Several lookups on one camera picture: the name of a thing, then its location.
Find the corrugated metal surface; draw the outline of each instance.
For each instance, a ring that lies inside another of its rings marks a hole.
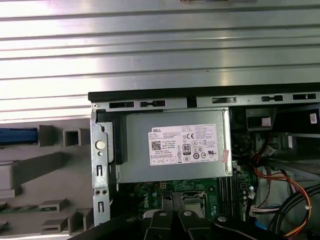
[[[0,2],[0,122],[89,116],[87,93],[319,82],[320,1]]]

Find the barcode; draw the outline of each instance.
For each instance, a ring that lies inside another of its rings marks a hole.
[[[151,146],[152,146],[152,151],[161,150],[161,141],[152,141]]]
[[[310,122],[311,124],[316,124],[317,122],[317,114],[316,113],[312,113],[310,114]]]

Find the power supply label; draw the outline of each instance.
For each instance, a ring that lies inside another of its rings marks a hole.
[[[153,127],[148,138],[152,166],[218,161],[215,124]]]

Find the screw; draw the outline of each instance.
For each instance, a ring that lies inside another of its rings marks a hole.
[[[192,215],[192,212],[190,212],[190,211],[185,211],[185,212],[183,213],[183,215],[185,215],[185,216],[187,216],[187,217],[190,217],[190,216]]]
[[[227,218],[225,216],[220,216],[220,217],[218,217],[218,221],[224,223],[227,221]]]

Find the blue plastic part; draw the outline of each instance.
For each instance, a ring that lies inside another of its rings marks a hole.
[[[0,128],[0,145],[36,144],[37,128]]]
[[[263,226],[258,220],[255,220],[255,225],[258,227],[258,228],[261,228],[263,230],[268,230],[265,226]]]

